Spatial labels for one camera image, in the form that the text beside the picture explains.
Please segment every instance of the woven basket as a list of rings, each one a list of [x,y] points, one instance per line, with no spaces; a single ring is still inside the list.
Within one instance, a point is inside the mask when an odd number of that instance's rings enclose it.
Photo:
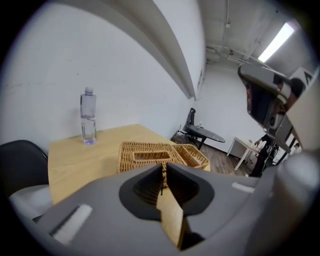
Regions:
[[[208,158],[206,158],[194,145],[179,144],[173,145],[173,147],[188,166],[204,169],[210,163]]]
[[[162,164],[164,186],[167,186],[167,163],[187,165],[170,144],[124,141],[119,149],[117,173],[147,165]]]

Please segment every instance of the chair backrest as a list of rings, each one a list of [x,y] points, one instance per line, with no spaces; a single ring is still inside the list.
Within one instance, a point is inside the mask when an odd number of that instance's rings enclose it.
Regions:
[[[27,187],[49,184],[48,157],[28,140],[0,145],[0,178],[7,197]]]

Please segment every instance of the plastic bottle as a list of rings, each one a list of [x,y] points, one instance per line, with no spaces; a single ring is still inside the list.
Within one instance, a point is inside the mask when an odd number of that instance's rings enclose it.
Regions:
[[[93,95],[94,90],[86,87],[84,94],[80,97],[81,129],[83,142],[86,145],[92,145],[97,142],[96,132],[96,100]]]

